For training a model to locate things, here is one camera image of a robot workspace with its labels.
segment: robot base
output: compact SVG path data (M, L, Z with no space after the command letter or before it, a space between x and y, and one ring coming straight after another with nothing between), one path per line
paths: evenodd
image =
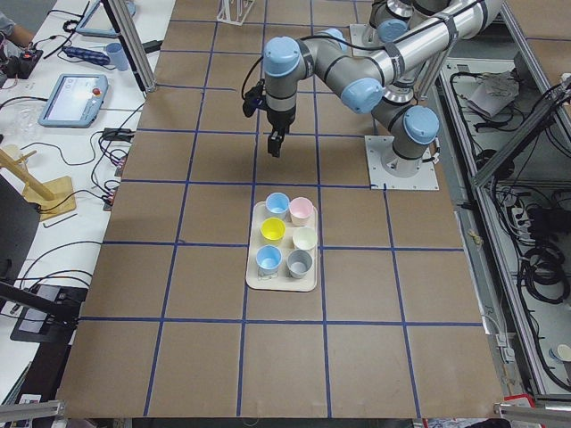
M363 34L367 29L367 24L351 24L349 32L351 33L351 43L356 46L363 46ZM353 48L353 56L367 56L369 51Z
M368 179L371 189L384 190L439 190L433 162L421 163L414 177L400 178L389 173L381 165L381 153L393 143L392 136L365 136L367 148ZM428 150L424 155L429 159Z

